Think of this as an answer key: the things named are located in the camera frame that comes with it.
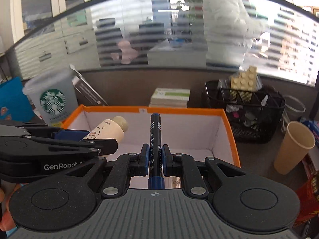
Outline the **operator left hand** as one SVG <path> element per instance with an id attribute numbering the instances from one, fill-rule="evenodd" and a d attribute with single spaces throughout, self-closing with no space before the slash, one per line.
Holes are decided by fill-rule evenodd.
<path id="1" fill-rule="evenodd" d="M 12 194 L 20 189 L 19 183 L 9 183 L 9 187 L 5 188 L 1 185 L 1 231 L 9 232 L 16 227 L 15 222 L 10 214 L 9 201 Z"/>

